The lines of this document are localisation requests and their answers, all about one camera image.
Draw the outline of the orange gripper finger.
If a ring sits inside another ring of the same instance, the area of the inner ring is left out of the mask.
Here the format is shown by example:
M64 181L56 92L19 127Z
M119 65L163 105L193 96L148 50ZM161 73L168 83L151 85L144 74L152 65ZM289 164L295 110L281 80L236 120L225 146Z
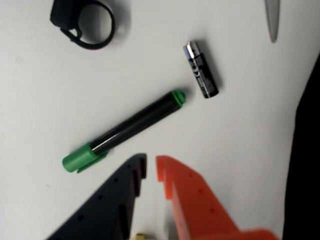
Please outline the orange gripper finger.
M167 155L156 157L157 178L171 201L181 240L275 240L269 230L239 230L204 178Z

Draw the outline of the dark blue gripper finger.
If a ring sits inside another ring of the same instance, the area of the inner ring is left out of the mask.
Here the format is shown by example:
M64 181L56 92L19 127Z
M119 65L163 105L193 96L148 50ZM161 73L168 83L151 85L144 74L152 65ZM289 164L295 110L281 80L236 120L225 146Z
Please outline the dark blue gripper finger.
M128 240L147 156L125 161L51 236L50 240Z

